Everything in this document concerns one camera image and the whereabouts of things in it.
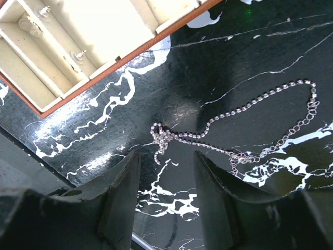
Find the jewelry box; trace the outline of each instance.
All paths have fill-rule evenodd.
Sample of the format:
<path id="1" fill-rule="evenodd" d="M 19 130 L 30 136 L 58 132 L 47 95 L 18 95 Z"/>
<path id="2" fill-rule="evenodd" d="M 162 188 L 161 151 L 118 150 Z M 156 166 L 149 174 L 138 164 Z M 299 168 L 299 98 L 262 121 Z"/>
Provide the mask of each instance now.
<path id="1" fill-rule="evenodd" d="M 44 118 L 220 1 L 0 0 L 0 77 Z"/>

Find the extender chain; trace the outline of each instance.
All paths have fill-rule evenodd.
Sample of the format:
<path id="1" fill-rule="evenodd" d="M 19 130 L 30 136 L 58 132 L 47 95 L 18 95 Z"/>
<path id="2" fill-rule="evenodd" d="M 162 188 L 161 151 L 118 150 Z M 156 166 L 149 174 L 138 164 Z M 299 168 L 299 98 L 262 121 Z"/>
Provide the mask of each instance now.
<path id="1" fill-rule="evenodd" d="M 308 101 L 308 114 L 303 120 L 300 120 L 294 127 L 288 130 L 287 134 L 285 134 L 280 140 L 276 142 L 275 145 L 270 146 L 269 148 L 265 148 L 259 156 L 252 156 L 247 153 L 234 153 L 231 150 L 226 150 L 222 149 L 220 147 L 215 147 L 211 146 L 206 143 L 201 143 L 199 141 L 196 141 L 196 139 L 201 139 L 204 138 L 208 132 L 209 132 L 209 127 L 212 123 L 228 117 L 228 116 L 233 116 L 237 113 L 246 111 L 247 109 L 251 108 L 253 105 L 261 102 L 265 98 L 268 98 L 271 95 L 276 94 L 277 92 L 281 92 L 282 90 L 286 90 L 290 87 L 294 87 L 296 85 L 303 85 L 303 84 L 308 84 L 311 87 L 311 94 L 312 97 Z M 220 114 L 218 116 L 215 116 L 214 118 L 210 119 L 207 124 L 206 124 L 206 129 L 202 133 L 177 133 L 177 132 L 172 132 L 169 129 L 164 130 L 162 124 L 159 123 L 154 123 L 153 126 L 151 127 L 151 135 L 153 137 L 153 143 L 159 145 L 159 149 L 155 152 L 154 155 L 154 160 L 155 162 L 160 165 L 161 162 L 157 159 L 157 156 L 164 155 L 165 150 L 168 148 L 168 143 L 172 141 L 173 139 L 188 144 L 188 145 L 193 145 L 193 146 L 199 146 L 199 147 L 205 147 L 211 150 L 215 150 L 219 153 L 226 154 L 230 157 L 230 163 L 233 169 L 233 172 L 237 172 L 237 164 L 242 163 L 258 163 L 260 159 L 264 158 L 267 154 L 270 154 L 276 150 L 282 145 L 285 144 L 285 142 L 289 139 L 290 136 L 296 134 L 301 128 L 301 126 L 308 125 L 311 120 L 314 119 L 315 115 L 317 114 L 317 107 L 320 104 L 320 102 L 316 99 L 317 94 L 316 94 L 316 84 L 314 82 L 311 82 L 309 80 L 298 80 L 297 82 L 290 82 L 289 84 L 284 84 L 281 87 L 277 87 L 274 90 L 270 90 L 268 93 L 264 93 L 263 95 L 259 96 L 258 98 L 252 100 L 248 104 L 242 106 L 241 108 L 237 108 L 236 110 L 232 110 L 230 112 L 226 112 L 224 114 Z M 184 138 L 189 137 L 193 140 L 186 140 Z"/>

